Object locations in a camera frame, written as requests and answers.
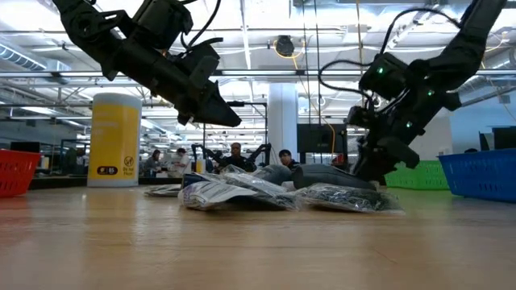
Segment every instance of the plastic basket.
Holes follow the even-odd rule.
[[[14,197],[27,192],[40,154],[0,150],[0,197]]]
[[[388,187],[417,190],[448,190],[448,183],[438,160],[421,161],[414,168],[404,164],[396,166],[397,171],[385,176]]]
[[[440,156],[453,194],[516,202],[516,149]]]

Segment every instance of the ceiling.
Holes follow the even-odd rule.
[[[125,10],[132,16],[141,2],[142,0],[98,0],[95,7],[102,11]],[[340,4],[337,4],[337,1],[318,0],[316,16],[313,1],[306,2],[303,15],[300,0],[222,0],[220,10],[209,31],[205,32],[198,42],[213,37],[224,38],[222,43],[214,46],[221,56],[218,69],[222,70],[292,71],[295,68],[317,70],[325,63],[336,59],[369,62],[379,51],[385,32],[396,14],[410,7],[424,6],[427,1],[398,0],[397,4],[396,1],[362,0],[358,10],[354,1],[339,2]],[[67,68],[72,72],[99,72],[100,65],[70,41],[58,14],[52,12],[49,3],[48,0],[2,0],[0,2],[0,45],[8,45],[32,60],[47,63],[50,60],[58,60],[61,68]],[[198,0],[187,5],[194,21],[194,30],[199,30],[205,24],[215,3],[215,0]],[[433,7],[458,19],[469,1],[450,0],[445,3],[447,5]],[[357,12],[360,12],[360,25],[358,25]],[[516,36],[513,37],[512,27],[515,20],[514,17],[510,17],[511,12],[512,9],[505,9],[492,29],[493,34],[489,37],[487,45],[489,52],[486,55],[486,64],[490,58],[512,48]],[[414,18],[419,18],[421,25],[414,25]],[[407,14],[397,21],[393,33],[393,36],[397,37],[397,43],[389,47],[389,51],[406,63],[418,58],[431,58],[442,51],[456,32],[457,29],[447,23],[442,16]],[[186,37],[186,42],[194,34],[191,32]],[[284,59],[276,54],[272,44],[279,35],[291,37],[296,46],[296,55],[298,54],[299,57],[295,60]],[[182,51],[179,41],[170,50],[171,53]],[[501,59],[497,63],[490,64],[489,68],[512,69],[513,65],[508,60],[508,58]],[[335,69],[356,70],[357,68],[337,66]],[[26,71],[26,68],[14,64],[12,60],[0,60],[0,73]],[[359,78],[360,71],[349,77],[334,77],[332,84],[356,88]],[[266,102],[271,82],[296,82],[300,96],[300,122],[319,122],[318,118],[309,118],[309,114],[311,117],[317,115],[308,102],[309,95],[318,108],[320,94],[321,115],[327,116],[330,122],[342,122],[349,108],[361,102],[360,96],[336,93],[318,85],[313,79],[310,83],[304,78],[282,76],[249,75],[215,79],[221,82],[220,93],[224,99],[246,102]],[[149,105],[144,109],[144,116],[161,129],[160,131],[148,129],[149,136],[146,138],[150,144],[173,142],[177,146],[186,146],[202,139],[199,128],[177,125],[175,120],[177,112],[171,106],[167,107],[166,101],[159,98],[150,100],[146,89],[127,78],[117,78],[109,82],[100,75],[99,77],[74,77],[68,80],[67,85],[32,77],[2,77],[0,81],[2,87],[0,101],[5,104],[23,103],[34,106],[52,103],[62,105],[64,107],[54,108],[54,110],[63,117],[76,117],[73,120],[75,124],[71,125],[76,126],[80,132],[84,131],[81,126],[89,125],[89,120],[85,117],[91,115],[91,111],[85,105],[89,104],[96,93],[113,92],[142,97]],[[151,108],[151,102],[161,106]],[[235,111],[245,117],[239,127],[241,130],[226,130],[224,139],[210,137],[211,142],[222,146],[220,143],[227,144],[237,140],[249,147],[257,147],[258,144],[263,143],[264,108],[246,106],[235,108]],[[16,110],[16,114],[29,114],[32,117],[48,116],[27,110]],[[212,126],[208,128],[211,130],[210,133],[220,134],[220,130]],[[181,140],[171,137],[175,134],[180,134]]]

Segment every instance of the red basket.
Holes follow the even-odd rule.
[[[26,193],[39,161],[39,153],[0,150],[0,197]]]

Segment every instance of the black monitor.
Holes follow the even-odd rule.
[[[333,153],[347,153],[346,142],[340,135],[346,132],[345,124],[331,124],[335,130],[335,143]],[[298,124],[298,152],[299,153],[331,153],[333,131],[328,125]]]
[[[12,151],[40,153],[40,143],[39,142],[11,142],[10,149]]]
[[[516,126],[493,128],[494,149],[516,148]]]

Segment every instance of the desk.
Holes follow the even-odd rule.
[[[406,216],[203,213],[143,188],[0,200],[0,289],[512,289],[516,205],[396,191]]]

